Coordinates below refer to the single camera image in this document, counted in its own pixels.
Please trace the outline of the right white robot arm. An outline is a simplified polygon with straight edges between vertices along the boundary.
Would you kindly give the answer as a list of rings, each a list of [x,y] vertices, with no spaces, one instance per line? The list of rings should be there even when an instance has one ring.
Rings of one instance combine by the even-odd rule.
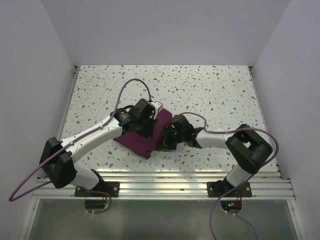
[[[204,127],[194,127],[182,114],[173,118],[162,139],[156,146],[157,151],[173,151],[178,144],[191,148],[226,149],[236,161],[235,167],[223,180],[208,183],[209,196],[235,196],[241,185],[255,175],[273,153],[271,145],[247,124],[240,125],[231,136],[227,132],[210,133]]]

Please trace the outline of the purple cloth mat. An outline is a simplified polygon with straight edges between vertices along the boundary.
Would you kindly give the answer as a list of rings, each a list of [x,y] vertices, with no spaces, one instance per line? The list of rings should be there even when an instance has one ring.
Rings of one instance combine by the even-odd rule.
[[[172,113],[166,109],[162,109],[157,115],[157,123],[152,130],[151,138],[146,138],[136,132],[128,132],[113,140],[127,149],[134,152],[136,155],[145,159],[151,157],[151,153],[156,149],[161,139],[165,135],[167,127],[172,122]]]

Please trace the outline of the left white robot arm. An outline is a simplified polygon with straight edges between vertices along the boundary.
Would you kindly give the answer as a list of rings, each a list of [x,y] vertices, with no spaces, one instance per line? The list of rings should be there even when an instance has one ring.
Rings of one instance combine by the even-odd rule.
[[[158,133],[156,126],[162,111],[161,102],[142,98],[133,106],[116,108],[101,122],[72,137],[62,140],[52,137],[45,143],[41,168],[57,189],[74,185],[99,196],[106,190],[101,175],[94,169],[77,167],[76,162],[103,143],[129,133],[152,139]]]

